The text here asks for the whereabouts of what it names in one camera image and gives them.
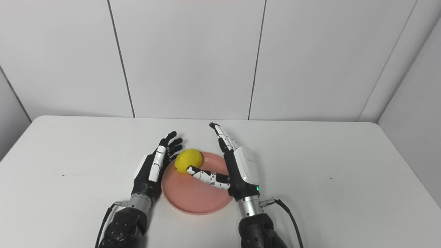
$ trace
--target pink plate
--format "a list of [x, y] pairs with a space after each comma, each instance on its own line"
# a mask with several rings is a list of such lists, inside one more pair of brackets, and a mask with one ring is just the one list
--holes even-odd
[[[228, 175], [222, 157], [204, 151], [201, 154], [200, 169]], [[162, 177], [162, 192], [173, 207], [187, 214], [210, 214], [223, 208], [231, 200], [226, 190], [215, 188], [188, 174], [175, 171], [174, 161], [165, 169]]]

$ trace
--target panel seam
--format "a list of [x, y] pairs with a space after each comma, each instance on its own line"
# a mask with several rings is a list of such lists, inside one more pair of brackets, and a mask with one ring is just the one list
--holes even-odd
[[403, 75], [401, 76], [400, 80], [398, 81], [398, 84], [395, 86], [394, 91], [392, 92], [392, 94], [390, 95], [386, 105], [383, 107], [383, 110], [380, 113], [380, 116], [377, 118], [377, 123], [380, 121], [380, 118], [383, 116], [384, 112], [386, 111], [386, 108], [389, 106], [390, 102], [392, 101], [392, 98], [395, 96], [396, 92], [398, 91], [398, 88], [401, 86], [401, 84], [404, 81], [404, 78], [407, 76], [407, 74], [409, 73], [413, 63], [415, 62], [416, 58], [418, 57], [419, 53], [421, 52], [422, 48], [424, 47], [424, 45], [426, 44], [427, 40], [429, 39], [430, 35], [432, 34], [433, 30], [435, 29], [435, 26], [438, 24], [438, 22], [441, 19], [441, 10], [438, 13], [438, 16], [436, 17], [436, 21], [434, 21], [434, 23], [432, 24], [432, 26], [429, 28], [429, 31], [427, 32], [426, 36], [424, 37], [423, 42], [421, 42], [421, 45], [418, 49], [418, 51], [415, 53], [415, 55], [413, 56], [412, 60], [410, 61], [409, 65], [406, 68], [406, 72], [403, 73]]
[[413, 13], [413, 11], [415, 10], [415, 6], [416, 6], [416, 4], [418, 3], [418, 1], [419, 1], [419, 0], [416, 0], [416, 1], [415, 1], [415, 4], [414, 4], [414, 6], [413, 6], [413, 8], [412, 8], [412, 10], [411, 10], [411, 12], [410, 12], [410, 14], [409, 14], [409, 16], [407, 17], [406, 22], [404, 23], [404, 26], [403, 26], [403, 28], [401, 29], [401, 32], [400, 32], [400, 34], [398, 35], [398, 38], [397, 38], [395, 44], [393, 45], [393, 48], [392, 48], [392, 50], [391, 50], [391, 52], [390, 52], [390, 54], [389, 54], [389, 57], [387, 58], [386, 63], [384, 64], [384, 66], [383, 66], [383, 68], [382, 68], [382, 70], [381, 70], [381, 72], [380, 72], [380, 75], [378, 76], [377, 81], [375, 82], [375, 85], [373, 86], [372, 91], [370, 92], [370, 95], [369, 95], [369, 97], [367, 98], [367, 101], [366, 101], [366, 103], [364, 104], [363, 109], [362, 109], [361, 112], [360, 112], [360, 115], [359, 115], [357, 121], [360, 121], [361, 115], [363, 114], [363, 111], [364, 111], [364, 109], [366, 108], [367, 103], [369, 102], [370, 98], [372, 97], [372, 93], [374, 92], [375, 88], [377, 87], [378, 81], [380, 81], [380, 78], [381, 78], [381, 76], [383, 75], [383, 72], [384, 72], [384, 70], [385, 70], [385, 68], [386, 68], [386, 65], [388, 64], [389, 59], [390, 59], [390, 57], [392, 56], [393, 51], [395, 50], [395, 47], [396, 47], [396, 45], [398, 44], [398, 41], [400, 40], [401, 35], [403, 34], [403, 31], [404, 31], [404, 29], [406, 28], [407, 23], [408, 23], [409, 19], [411, 18], [412, 13]]
[[127, 94], [129, 96], [130, 107], [132, 109], [133, 118], [135, 118], [135, 109], [133, 108], [132, 95], [130, 94], [129, 82], [127, 81], [126, 68], [124, 67], [123, 55], [121, 53], [120, 42], [118, 40], [118, 34], [116, 33], [115, 20], [113, 19], [112, 7], [110, 6], [110, 0], [107, 0], [109, 7], [110, 19], [112, 20], [113, 33], [115, 33], [116, 46], [118, 47], [118, 53], [120, 55], [121, 67], [123, 68], [124, 80], [126, 81]]
[[32, 123], [32, 121], [31, 121], [31, 119], [30, 119], [30, 117], [29, 117], [29, 114], [27, 113], [25, 107], [23, 106], [22, 101], [20, 100], [19, 96], [17, 95], [17, 92], [14, 90], [14, 87], [12, 87], [12, 84], [11, 84], [11, 82], [9, 81], [9, 79], [7, 78], [6, 73], [4, 73], [3, 68], [1, 67], [1, 65], [0, 65], [0, 72], [1, 72], [1, 74], [3, 74], [3, 76], [4, 76], [5, 80], [6, 80], [6, 83], [7, 83], [7, 84], [9, 85], [9, 87], [11, 88], [12, 93], [14, 94], [15, 98], [16, 98], [17, 101], [19, 102], [20, 107], [23, 109], [23, 112], [25, 113], [27, 119], [29, 120], [30, 123]]
[[262, 24], [260, 26], [259, 44], [257, 46], [256, 67], [254, 68], [253, 87], [251, 88], [250, 108], [248, 109], [248, 119], [250, 120], [251, 104], [253, 103], [254, 85], [256, 84], [257, 63], [259, 61], [260, 43], [262, 41], [263, 21], [265, 20], [266, 0], [263, 6]]

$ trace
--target robotic finger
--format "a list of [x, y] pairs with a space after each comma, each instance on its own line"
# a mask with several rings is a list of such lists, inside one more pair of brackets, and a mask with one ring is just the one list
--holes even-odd
[[210, 127], [214, 129], [217, 136], [219, 137], [219, 146], [223, 152], [227, 151], [235, 151], [239, 146], [236, 141], [234, 141], [230, 136], [228, 136], [227, 132], [219, 125], [214, 122], [210, 122]]
[[117, 211], [107, 226], [101, 239], [102, 230], [114, 206], [106, 212], [98, 233], [96, 248], [141, 248], [145, 246], [147, 232], [147, 212], [162, 193], [161, 180], [165, 168], [170, 164], [172, 155], [182, 149], [182, 138], [176, 131], [161, 139], [158, 147], [149, 155], [144, 155], [135, 174], [131, 197], [125, 208]]
[[210, 184], [213, 187], [224, 190], [228, 190], [230, 188], [230, 179], [227, 175], [216, 172], [212, 173], [211, 171], [201, 170], [194, 166], [188, 166], [187, 173], [204, 183]]

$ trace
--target silver wrist cylinder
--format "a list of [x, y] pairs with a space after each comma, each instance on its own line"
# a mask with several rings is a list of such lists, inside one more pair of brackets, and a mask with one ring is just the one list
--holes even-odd
[[240, 215], [242, 218], [262, 214], [263, 209], [260, 206], [260, 198], [258, 195], [248, 196], [237, 201], [239, 204]]
[[127, 207], [139, 209], [145, 214], [147, 214], [151, 205], [152, 200], [150, 197], [144, 194], [132, 194], [129, 202], [127, 203]]

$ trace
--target black cable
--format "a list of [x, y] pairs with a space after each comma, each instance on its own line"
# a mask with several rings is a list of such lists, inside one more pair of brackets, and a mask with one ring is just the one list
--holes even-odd
[[292, 223], [294, 224], [295, 233], [297, 234], [297, 239], [299, 240], [300, 248], [303, 248], [303, 242], [302, 242], [302, 238], [300, 236], [299, 227], [297, 226], [297, 223], [295, 222], [294, 216], [292, 216], [292, 214], [291, 214], [291, 210], [289, 210], [289, 207], [287, 207], [285, 205], [285, 203], [283, 203], [280, 199], [275, 199], [274, 201], [288, 213], [289, 217], [292, 220]]
[[101, 227], [100, 227], [100, 231], [98, 232], [98, 237], [97, 237], [97, 242], [95, 243], [95, 248], [98, 248], [98, 245], [100, 243], [100, 239], [101, 239], [101, 233], [103, 232], [104, 229], [104, 225], [107, 222], [107, 219], [109, 218], [110, 213], [112, 212], [113, 208], [115, 207], [115, 203], [113, 203], [110, 208], [107, 209], [106, 214], [104, 215], [103, 218], [103, 223], [101, 223]]

